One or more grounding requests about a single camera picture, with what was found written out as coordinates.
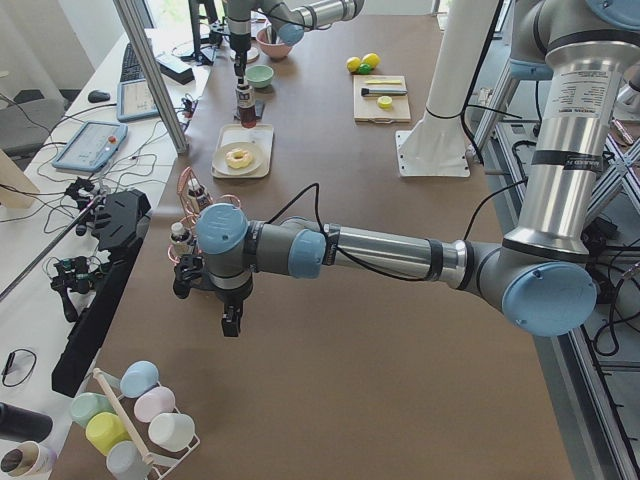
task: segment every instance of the wooden cutting board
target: wooden cutting board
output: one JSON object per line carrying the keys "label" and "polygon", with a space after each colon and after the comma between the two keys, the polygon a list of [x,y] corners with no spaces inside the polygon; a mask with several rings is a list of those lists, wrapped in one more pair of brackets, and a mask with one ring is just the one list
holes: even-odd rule
{"label": "wooden cutting board", "polygon": [[[367,81],[400,81],[400,84],[371,84]],[[363,97],[363,88],[394,88],[405,89],[407,84],[403,75],[354,75],[353,76],[353,118],[356,122],[395,123],[410,122],[409,96],[392,97],[393,105],[384,110],[378,107],[377,97]]]}

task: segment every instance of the tablet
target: tablet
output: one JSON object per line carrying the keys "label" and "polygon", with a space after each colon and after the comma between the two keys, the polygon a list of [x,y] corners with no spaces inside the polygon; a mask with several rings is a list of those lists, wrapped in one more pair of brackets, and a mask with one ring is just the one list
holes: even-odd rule
{"label": "tablet", "polygon": [[119,122],[131,122],[141,118],[156,117],[159,114],[146,79],[118,84],[116,118]]}
{"label": "tablet", "polygon": [[97,172],[118,151],[127,136],[121,123],[86,122],[53,160],[61,170]]}

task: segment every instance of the bowl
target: bowl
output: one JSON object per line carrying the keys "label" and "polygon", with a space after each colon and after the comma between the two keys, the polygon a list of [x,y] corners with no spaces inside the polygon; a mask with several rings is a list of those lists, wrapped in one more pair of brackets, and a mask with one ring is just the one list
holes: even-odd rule
{"label": "bowl", "polygon": [[265,88],[271,84],[273,68],[267,65],[254,65],[247,68],[245,77],[253,88]]}
{"label": "bowl", "polygon": [[271,28],[271,26],[263,28],[258,33],[256,33],[256,42],[258,42],[258,48],[260,48],[260,50],[262,50],[262,52],[271,60],[282,60],[287,55],[289,55],[289,52],[293,47],[284,43],[269,43],[267,41],[268,28]]}

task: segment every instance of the gray chair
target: gray chair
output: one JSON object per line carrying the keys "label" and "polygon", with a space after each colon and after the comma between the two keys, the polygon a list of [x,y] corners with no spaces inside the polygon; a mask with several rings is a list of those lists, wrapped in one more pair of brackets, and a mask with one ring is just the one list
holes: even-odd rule
{"label": "gray chair", "polygon": [[13,104],[1,109],[0,149],[10,157],[33,155],[45,143],[49,132],[63,114],[64,102],[48,98],[21,103],[19,106]]}

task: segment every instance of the black mouse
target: black mouse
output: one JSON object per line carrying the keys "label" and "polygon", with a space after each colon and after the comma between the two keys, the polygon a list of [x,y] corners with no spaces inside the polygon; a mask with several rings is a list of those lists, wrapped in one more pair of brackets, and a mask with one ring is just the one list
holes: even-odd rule
{"label": "black mouse", "polygon": [[89,92],[89,96],[87,97],[89,103],[106,102],[110,99],[111,95],[109,95],[109,92],[103,92],[102,90],[92,90]]}

